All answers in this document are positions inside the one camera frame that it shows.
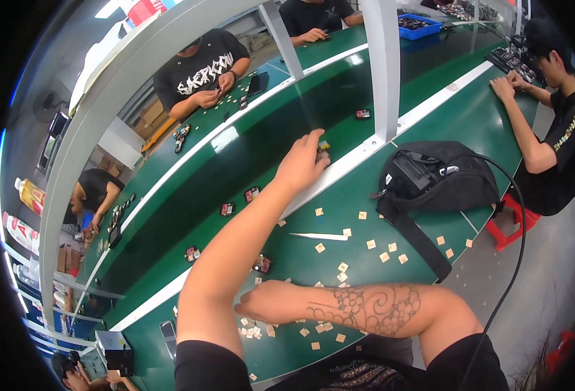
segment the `arm tattoo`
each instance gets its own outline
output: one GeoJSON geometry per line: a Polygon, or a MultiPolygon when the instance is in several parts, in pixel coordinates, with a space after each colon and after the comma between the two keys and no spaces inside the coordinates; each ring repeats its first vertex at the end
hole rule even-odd
{"type": "Polygon", "coordinates": [[[418,290],[412,285],[370,285],[327,288],[333,301],[308,301],[315,319],[394,337],[420,309],[418,290]]]}

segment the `bag strap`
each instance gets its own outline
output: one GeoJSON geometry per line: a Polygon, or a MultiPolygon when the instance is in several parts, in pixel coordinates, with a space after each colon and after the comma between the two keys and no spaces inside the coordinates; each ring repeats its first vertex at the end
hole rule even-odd
{"type": "Polygon", "coordinates": [[[418,251],[427,265],[438,277],[436,283],[441,283],[453,270],[444,255],[438,250],[416,222],[404,210],[393,205],[390,199],[381,198],[377,202],[376,211],[383,215],[386,222],[395,227],[409,244],[418,251]]]}

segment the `black phone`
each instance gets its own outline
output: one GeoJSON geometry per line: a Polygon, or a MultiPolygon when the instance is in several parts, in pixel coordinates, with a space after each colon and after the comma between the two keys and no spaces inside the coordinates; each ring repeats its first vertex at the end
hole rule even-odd
{"type": "Polygon", "coordinates": [[[268,72],[256,74],[251,78],[249,90],[246,96],[254,96],[264,92],[268,88],[268,72]]]}
{"type": "Polygon", "coordinates": [[[159,329],[162,331],[164,343],[168,349],[168,354],[174,362],[177,358],[177,334],[174,332],[174,325],[170,320],[159,324],[159,329]]]}

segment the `wristwatch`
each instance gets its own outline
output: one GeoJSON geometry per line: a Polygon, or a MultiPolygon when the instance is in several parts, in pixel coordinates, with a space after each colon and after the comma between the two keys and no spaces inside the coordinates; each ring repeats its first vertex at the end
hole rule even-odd
{"type": "Polygon", "coordinates": [[[238,75],[237,72],[235,72],[233,69],[229,69],[229,72],[231,72],[233,74],[233,76],[235,77],[235,79],[233,79],[233,81],[237,81],[240,78],[240,75],[238,75]]]}

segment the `black t-shirt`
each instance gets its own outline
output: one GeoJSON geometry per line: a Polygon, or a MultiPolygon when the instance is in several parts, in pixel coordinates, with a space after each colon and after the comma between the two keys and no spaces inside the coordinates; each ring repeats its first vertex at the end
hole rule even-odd
{"type": "MultiPolygon", "coordinates": [[[[450,345],[421,370],[380,357],[361,355],[331,356],[312,364],[268,390],[372,390],[457,391],[481,334],[450,345]]],[[[250,372],[236,354],[205,341],[183,341],[177,346],[175,389],[250,390],[250,372]]],[[[498,356],[488,337],[474,361],[466,389],[508,390],[498,356]]]]}
{"type": "Polygon", "coordinates": [[[125,188],[125,184],[120,179],[111,175],[104,169],[92,168],[86,169],[81,176],[79,176],[79,184],[85,193],[83,200],[83,207],[92,213],[103,203],[105,196],[107,196],[107,184],[112,182],[120,188],[120,191],[125,188]]]}
{"type": "Polygon", "coordinates": [[[346,0],[324,0],[320,4],[287,0],[279,7],[281,19],[291,37],[298,37],[313,28],[328,29],[328,33],[341,30],[341,19],[354,12],[346,0]]]}
{"type": "MultiPolygon", "coordinates": [[[[557,164],[539,174],[526,170],[524,159],[514,180],[520,187],[525,207],[551,216],[564,209],[575,196],[575,93],[565,97],[560,91],[550,95],[555,119],[544,143],[557,155],[557,164]]],[[[509,192],[517,201],[514,190],[509,192]]]]}
{"type": "Polygon", "coordinates": [[[191,57],[175,55],[153,75],[153,85],[164,111],[197,91],[218,87],[218,76],[228,72],[241,58],[249,58],[244,45],[229,31],[210,30],[191,57]]]}

